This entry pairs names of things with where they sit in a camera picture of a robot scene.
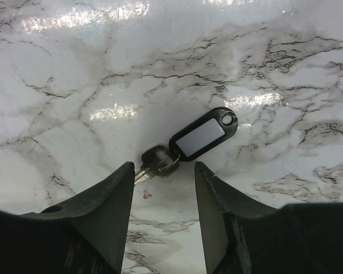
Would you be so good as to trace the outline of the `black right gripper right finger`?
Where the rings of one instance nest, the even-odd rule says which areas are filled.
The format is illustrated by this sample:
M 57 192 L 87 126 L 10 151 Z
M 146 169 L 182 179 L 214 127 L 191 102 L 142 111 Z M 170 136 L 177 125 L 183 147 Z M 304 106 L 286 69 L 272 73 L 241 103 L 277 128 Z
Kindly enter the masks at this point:
M 207 273 L 343 273 L 343 202 L 275 209 L 194 170 Z

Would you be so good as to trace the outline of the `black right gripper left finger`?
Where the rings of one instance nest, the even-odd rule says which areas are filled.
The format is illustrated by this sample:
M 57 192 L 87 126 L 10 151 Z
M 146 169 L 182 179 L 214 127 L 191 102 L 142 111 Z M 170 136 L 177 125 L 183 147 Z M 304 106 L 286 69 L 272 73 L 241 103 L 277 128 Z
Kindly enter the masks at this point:
M 134 164 L 42 212 L 0 211 L 0 273 L 121 273 Z

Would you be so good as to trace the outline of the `black key tag with key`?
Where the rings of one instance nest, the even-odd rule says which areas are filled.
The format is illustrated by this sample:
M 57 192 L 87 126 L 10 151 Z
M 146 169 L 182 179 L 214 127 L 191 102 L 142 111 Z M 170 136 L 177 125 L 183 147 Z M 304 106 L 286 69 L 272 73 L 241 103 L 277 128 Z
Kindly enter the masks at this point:
M 231 138 L 238 129 L 237 115 L 227 107 L 217 107 L 181 131 L 174 134 L 168 145 L 156 144 L 142 156 L 142 166 L 135 173 L 137 185 L 153 177 L 166 178 L 180 162 L 191 162 Z

